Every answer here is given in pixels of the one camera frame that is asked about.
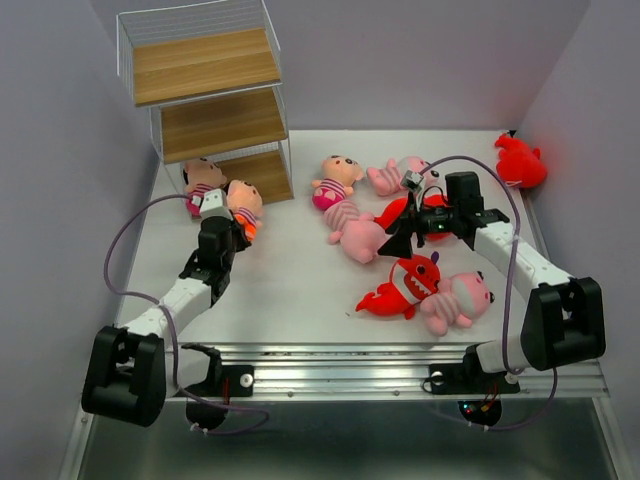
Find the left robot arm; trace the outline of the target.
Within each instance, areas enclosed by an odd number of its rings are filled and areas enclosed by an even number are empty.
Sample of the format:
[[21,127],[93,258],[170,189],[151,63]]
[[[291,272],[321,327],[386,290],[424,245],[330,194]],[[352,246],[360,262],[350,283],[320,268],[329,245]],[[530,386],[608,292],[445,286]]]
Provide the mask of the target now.
[[200,223],[197,248],[169,291],[122,326],[96,335],[81,406],[91,414],[147,427],[179,391],[178,334],[211,309],[230,284],[235,254],[250,246],[229,210]]

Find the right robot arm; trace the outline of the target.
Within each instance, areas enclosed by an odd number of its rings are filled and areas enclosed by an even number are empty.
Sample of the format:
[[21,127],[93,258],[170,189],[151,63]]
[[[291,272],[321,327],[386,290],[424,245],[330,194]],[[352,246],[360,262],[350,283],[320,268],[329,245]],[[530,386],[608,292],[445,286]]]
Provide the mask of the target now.
[[517,335],[476,345],[473,358],[460,366],[463,384],[482,390],[496,373],[527,368],[545,371],[601,357],[606,350],[602,291],[590,277],[576,278],[553,265],[520,237],[519,217],[488,209],[474,172],[445,177],[447,203],[426,207],[423,174],[408,171],[405,209],[391,223],[383,256],[407,258],[411,238],[451,233],[488,260],[506,278],[505,292],[527,302]]

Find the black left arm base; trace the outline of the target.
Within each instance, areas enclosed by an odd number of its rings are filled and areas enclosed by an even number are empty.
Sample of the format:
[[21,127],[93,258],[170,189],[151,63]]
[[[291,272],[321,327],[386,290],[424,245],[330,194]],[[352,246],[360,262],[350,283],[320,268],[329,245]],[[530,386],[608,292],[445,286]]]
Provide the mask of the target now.
[[231,397],[239,394],[250,397],[252,386],[244,383],[245,377],[253,377],[254,369],[250,365],[225,366],[221,352],[212,346],[198,343],[186,343],[181,346],[184,351],[204,354],[208,359],[206,376],[200,382],[184,388],[181,395],[188,399],[185,406],[186,419],[190,429],[204,435],[232,435],[241,429],[222,431],[228,415],[246,414],[251,408],[231,405]]

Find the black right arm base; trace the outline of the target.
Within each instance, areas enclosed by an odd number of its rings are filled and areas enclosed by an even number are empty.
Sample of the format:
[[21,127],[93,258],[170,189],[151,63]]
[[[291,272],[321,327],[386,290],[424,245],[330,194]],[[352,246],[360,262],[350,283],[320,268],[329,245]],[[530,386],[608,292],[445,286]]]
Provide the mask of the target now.
[[495,427],[502,415],[501,395],[521,391],[517,380],[508,380],[507,372],[485,372],[478,355],[479,344],[467,347],[462,359],[453,363],[435,363],[428,367],[422,381],[424,392],[433,395],[458,395],[458,408],[470,426],[485,430]]

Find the boy doll magenta pants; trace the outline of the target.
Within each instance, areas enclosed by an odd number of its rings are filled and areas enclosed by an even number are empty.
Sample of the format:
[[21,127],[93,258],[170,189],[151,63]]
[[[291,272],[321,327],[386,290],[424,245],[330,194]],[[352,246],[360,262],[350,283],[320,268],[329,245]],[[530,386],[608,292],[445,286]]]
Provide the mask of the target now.
[[222,170],[206,158],[188,160],[183,164],[184,191],[189,197],[186,208],[193,219],[200,217],[200,205],[204,195],[224,186],[227,177]]

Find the boy doll orange pants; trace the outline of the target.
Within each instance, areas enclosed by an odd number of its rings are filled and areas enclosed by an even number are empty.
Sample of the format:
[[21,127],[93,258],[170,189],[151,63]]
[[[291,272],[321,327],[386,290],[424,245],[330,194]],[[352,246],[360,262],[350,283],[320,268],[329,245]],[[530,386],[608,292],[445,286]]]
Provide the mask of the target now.
[[243,180],[232,180],[227,191],[228,207],[237,222],[244,228],[247,240],[252,243],[262,227],[263,200],[257,188]]

